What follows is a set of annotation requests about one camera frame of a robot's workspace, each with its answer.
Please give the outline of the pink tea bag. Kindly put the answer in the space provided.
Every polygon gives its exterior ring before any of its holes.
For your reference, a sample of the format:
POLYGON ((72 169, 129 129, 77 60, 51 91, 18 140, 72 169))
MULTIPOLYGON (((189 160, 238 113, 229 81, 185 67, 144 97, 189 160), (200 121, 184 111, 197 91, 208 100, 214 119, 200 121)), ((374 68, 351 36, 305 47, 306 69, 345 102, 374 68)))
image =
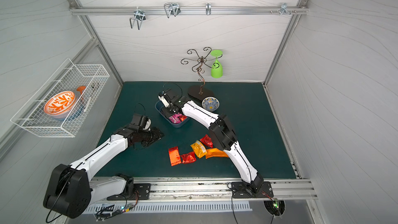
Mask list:
POLYGON ((174 115, 172 115, 171 117, 169 117, 169 121, 171 122, 171 123, 173 123, 173 124, 178 124, 178 123, 181 123, 180 122, 180 120, 179 120, 179 116, 181 116, 182 114, 174 114, 174 115))

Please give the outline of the large red tea bag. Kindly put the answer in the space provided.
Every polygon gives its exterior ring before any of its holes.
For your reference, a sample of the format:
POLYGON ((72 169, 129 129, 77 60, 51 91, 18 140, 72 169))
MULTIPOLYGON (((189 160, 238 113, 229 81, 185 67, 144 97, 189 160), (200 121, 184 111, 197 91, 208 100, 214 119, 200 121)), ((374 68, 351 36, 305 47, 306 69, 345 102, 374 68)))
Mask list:
POLYGON ((172 167, 182 163, 178 146, 169 149, 169 158, 172 167))

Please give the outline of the yellow foil tea bag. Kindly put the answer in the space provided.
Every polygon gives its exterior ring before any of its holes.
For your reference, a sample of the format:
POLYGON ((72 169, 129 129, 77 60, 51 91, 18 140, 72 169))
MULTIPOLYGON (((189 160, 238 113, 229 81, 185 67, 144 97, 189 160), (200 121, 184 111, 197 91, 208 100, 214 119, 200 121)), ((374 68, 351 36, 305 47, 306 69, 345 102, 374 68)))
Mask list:
POLYGON ((207 150, 206 150, 205 146, 200 141, 196 141, 195 143, 193 143, 190 146, 198 158, 202 158, 207 155, 207 150))

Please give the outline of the orange foil tea bag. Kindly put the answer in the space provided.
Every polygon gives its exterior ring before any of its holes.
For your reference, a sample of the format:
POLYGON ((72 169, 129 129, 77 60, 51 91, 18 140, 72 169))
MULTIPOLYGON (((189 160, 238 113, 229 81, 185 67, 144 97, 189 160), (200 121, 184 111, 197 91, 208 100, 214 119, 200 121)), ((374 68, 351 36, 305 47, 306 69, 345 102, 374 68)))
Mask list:
POLYGON ((207 149, 206 151, 207 151, 207 154, 205 155, 206 159, 213 158, 213 157, 218 157, 218 158, 228 158, 229 157, 226 152, 219 150, 217 148, 207 149))

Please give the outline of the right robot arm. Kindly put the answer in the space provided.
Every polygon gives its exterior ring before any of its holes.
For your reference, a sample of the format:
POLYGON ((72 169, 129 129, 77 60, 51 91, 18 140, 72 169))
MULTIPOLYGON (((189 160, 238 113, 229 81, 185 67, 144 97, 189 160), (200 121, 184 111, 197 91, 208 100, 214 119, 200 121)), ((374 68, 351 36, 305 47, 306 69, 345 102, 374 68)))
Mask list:
POLYGON ((165 109, 171 113, 183 114, 202 124, 209 130, 209 137, 215 148, 224 151, 237 168, 244 183, 246 194, 254 197, 259 193, 264 178, 249 162, 242 151, 234 127, 226 115, 218 115, 197 105, 193 100, 178 95, 174 90, 163 90, 158 94, 165 109))

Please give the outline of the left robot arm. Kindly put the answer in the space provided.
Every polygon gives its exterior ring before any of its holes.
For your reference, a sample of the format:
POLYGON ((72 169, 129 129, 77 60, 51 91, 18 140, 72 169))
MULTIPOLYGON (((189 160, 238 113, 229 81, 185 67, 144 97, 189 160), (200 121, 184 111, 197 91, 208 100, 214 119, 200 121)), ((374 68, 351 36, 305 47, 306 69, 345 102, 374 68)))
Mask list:
POLYGON ((89 154, 71 164, 58 165, 50 176, 43 200, 44 208, 76 218, 99 200, 113 196, 131 199, 136 194, 132 177, 117 174, 108 179, 94 179, 94 176, 115 156, 135 143, 151 145, 162 137, 164 134, 156 127, 148 130, 123 127, 89 154))

